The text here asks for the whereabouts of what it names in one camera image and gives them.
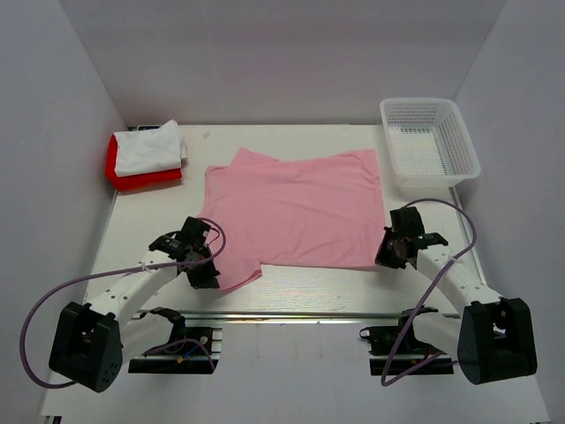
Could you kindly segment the red folded t-shirt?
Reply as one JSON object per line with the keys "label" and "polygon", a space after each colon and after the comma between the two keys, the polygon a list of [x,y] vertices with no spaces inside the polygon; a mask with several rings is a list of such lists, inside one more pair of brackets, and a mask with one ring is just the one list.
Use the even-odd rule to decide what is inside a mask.
{"label": "red folded t-shirt", "polygon": [[134,191],[141,188],[147,188],[149,186],[155,186],[160,183],[175,182],[182,178],[182,171],[180,168],[119,177],[115,171],[117,151],[117,139],[114,135],[112,135],[109,139],[107,150],[105,177],[119,192]]}

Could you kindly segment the pink t-shirt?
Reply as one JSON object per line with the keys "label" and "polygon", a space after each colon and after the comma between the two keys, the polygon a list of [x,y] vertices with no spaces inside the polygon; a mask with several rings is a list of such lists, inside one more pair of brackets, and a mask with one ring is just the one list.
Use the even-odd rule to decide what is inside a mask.
{"label": "pink t-shirt", "polygon": [[240,148],[205,172],[201,216],[226,246],[214,260],[223,292],[262,275],[262,266],[369,269],[384,234],[379,165],[372,149],[279,161]]}

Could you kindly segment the aluminium table edge rail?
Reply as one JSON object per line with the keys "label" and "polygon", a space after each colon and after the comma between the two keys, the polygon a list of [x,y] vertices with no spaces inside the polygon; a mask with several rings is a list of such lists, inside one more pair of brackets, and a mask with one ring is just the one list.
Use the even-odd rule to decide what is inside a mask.
{"label": "aluminium table edge rail", "polygon": [[214,313],[181,311],[187,321],[224,322],[224,323],[363,323],[397,322],[399,313]]}

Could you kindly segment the white plastic basket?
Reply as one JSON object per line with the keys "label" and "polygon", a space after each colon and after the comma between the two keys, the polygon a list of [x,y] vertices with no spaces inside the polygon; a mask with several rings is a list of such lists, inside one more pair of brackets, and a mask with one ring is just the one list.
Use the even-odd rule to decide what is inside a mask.
{"label": "white plastic basket", "polygon": [[447,189],[480,175],[471,136],[453,101],[385,99],[380,116],[400,189]]}

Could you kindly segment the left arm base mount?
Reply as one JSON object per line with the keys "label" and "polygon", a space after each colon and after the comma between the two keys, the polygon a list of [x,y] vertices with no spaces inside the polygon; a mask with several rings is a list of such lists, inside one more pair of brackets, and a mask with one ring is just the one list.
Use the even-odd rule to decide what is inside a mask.
{"label": "left arm base mount", "polygon": [[180,312],[157,307],[143,312],[134,322],[147,317],[163,318],[171,325],[167,348],[152,347],[131,359],[127,371],[131,375],[212,375],[222,348],[222,328],[194,324]]}

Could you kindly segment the white folded t-shirt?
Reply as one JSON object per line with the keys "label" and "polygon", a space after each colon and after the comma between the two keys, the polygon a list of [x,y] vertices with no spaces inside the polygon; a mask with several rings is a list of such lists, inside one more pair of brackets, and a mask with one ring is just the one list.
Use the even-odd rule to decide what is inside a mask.
{"label": "white folded t-shirt", "polygon": [[118,177],[177,170],[187,159],[184,138],[173,119],[156,129],[115,132],[114,137]]}

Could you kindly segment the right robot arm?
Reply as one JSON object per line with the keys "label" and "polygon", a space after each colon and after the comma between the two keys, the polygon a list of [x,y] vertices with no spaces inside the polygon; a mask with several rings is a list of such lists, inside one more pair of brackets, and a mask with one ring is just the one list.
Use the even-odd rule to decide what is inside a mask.
{"label": "right robot arm", "polygon": [[391,224],[376,255],[376,264],[390,269],[412,266],[431,283],[417,305],[405,311],[381,374],[388,372],[402,346],[433,354],[403,371],[406,376],[447,354],[475,385],[534,375],[538,360],[531,310],[519,298],[508,299],[482,284],[459,254],[437,232],[426,231],[413,206],[394,209]]}

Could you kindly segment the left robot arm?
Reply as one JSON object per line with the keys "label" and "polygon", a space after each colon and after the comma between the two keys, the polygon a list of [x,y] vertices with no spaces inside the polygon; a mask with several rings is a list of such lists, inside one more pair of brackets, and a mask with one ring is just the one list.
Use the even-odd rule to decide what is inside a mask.
{"label": "left robot arm", "polygon": [[84,304],[71,302],[59,315],[49,369],[94,392],[105,391],[123,364],[139,356],[184,347],[210,355],[188,337],[185,317],[169,307],[141,308],[165,285],[185,275],[195,289],[219,287],[214,260],[226,247],[223,228],[209,218],[187,217],[182,228],[156,238],[132,269]]}

